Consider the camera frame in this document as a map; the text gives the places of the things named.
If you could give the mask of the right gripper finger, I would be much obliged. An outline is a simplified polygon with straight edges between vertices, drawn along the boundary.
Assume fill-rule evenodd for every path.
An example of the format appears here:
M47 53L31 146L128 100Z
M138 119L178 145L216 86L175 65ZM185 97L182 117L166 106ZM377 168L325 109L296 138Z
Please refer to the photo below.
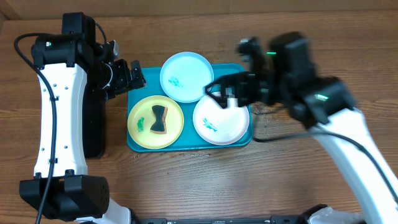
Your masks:
M236 90L236 77L235 74L223 75L216 78L213 82L207 84L205 86L205 93L213 92L213 89L216 91L226 90L228 89L231 93L235 93Z
M221 108L232 107L232 103L230 102L231 98L227 94L223 95L222 93L210 93L208 96L212 98Z

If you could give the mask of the yellow-green plate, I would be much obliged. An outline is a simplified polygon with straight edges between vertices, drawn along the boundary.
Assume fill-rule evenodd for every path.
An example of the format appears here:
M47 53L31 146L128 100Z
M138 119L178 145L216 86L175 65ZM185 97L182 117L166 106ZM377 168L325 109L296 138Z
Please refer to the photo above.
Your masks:
M139 101L129 113L129 137L145 149L163 149L181 135L184 115L181 107L171 98L148 96Z

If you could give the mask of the pink and green sponge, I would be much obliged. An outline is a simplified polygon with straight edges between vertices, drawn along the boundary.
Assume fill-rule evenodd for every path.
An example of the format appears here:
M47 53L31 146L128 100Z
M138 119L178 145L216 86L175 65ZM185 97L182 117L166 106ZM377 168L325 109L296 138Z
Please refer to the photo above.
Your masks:
M150 131L156 134L166 134L167 127L165 119L167 117L168 108L161 105L154 105L152 112L155 116L155 122L151 126Z

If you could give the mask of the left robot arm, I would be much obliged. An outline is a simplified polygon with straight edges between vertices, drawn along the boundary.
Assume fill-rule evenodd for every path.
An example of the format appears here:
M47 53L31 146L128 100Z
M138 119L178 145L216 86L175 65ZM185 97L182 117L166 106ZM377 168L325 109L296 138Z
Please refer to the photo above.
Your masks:
M106 101L146 85L138 61L118 57L115 41L96 41L101 26L82 12L62 17L60 34L36 33L26 63L41 92L40 145L34 176L19 184L37 220L138 223L110 197L104 177L88 174L86 160L104 153Z

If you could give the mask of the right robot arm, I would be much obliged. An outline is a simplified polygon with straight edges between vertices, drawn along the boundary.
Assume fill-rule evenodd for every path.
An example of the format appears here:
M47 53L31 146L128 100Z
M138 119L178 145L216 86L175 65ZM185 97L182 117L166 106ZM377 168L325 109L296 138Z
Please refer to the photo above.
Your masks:
M261 102L281 104L305 127L302 137L316 139L333 159L362 213L348 213L319 204L298 216L298 223L396 223L397 177L383 158L363 112L337 77L321 77L299 32L273 38L265 54L256 37L240 41L238 53L249 70L218 78L221 93L213 99L228 106L232 88L238 106Z

